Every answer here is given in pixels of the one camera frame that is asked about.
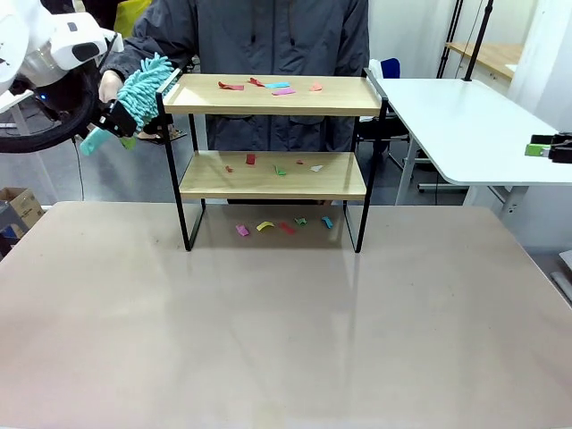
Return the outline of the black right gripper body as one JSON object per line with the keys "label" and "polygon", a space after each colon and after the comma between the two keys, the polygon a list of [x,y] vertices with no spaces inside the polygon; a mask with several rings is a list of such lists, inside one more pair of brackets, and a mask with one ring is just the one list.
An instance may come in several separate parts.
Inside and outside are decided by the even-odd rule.
{"label": "black right gripper body", "polygon": [[572,135],[570,133],[555,134],[551,138],[548,157],[556,164],[572,164]]}

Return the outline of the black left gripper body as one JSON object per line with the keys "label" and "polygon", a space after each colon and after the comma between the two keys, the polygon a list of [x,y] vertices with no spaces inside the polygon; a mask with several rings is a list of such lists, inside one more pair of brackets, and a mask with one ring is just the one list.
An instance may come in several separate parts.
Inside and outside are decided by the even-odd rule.
{"label": "black left gripper body", "polygon": [[76,132],[88,132],[88,126],[97,116],[100,104],[98,84],[100,73],[95,60],[68,71],[57,82],[38,87],[38,100],[61,123],[79,121]]}

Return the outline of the person's right hand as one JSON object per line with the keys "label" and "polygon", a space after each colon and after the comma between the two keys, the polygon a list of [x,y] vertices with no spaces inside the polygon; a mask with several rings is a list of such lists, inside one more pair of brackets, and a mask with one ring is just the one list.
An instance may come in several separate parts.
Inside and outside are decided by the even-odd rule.
{"label": "person's right hand", "polygon": [[107,70],[103,73],[99,83],[99,99],[103,103],[110,102],[117,98],[119,90],[123,87],[123,78],[113,70]]}

